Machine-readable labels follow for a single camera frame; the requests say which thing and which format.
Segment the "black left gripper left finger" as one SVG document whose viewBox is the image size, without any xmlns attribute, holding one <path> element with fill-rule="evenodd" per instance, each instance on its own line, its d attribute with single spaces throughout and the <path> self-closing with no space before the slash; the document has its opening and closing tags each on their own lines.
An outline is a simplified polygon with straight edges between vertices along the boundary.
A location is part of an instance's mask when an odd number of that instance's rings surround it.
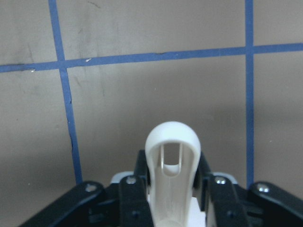
<svg viewBox="0 0 303 227">
<path fill-rule="evenodd" d="M 133 174 L 127 174 L 108 187 L 94 181 L 78 184 L 22 226 L 150 227 L 148 175 L 145 152 L 139 151 Z"/>
</svg>

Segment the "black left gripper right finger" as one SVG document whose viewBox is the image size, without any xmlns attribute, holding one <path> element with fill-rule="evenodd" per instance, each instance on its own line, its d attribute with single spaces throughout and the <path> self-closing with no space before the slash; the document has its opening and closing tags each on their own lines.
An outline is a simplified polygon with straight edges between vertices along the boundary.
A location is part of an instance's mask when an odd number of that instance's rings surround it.
<svg viewBox="0 0 303 227">
<path fill-rule="evenodd" d="M 301 227 L 303 201 L 276 186 L 259 181 L 248 189 L 225 173 L 212 172 L 202 154 L 195 175 L 194 196 L 205 213 L 207 227 Z"/>
</svg>

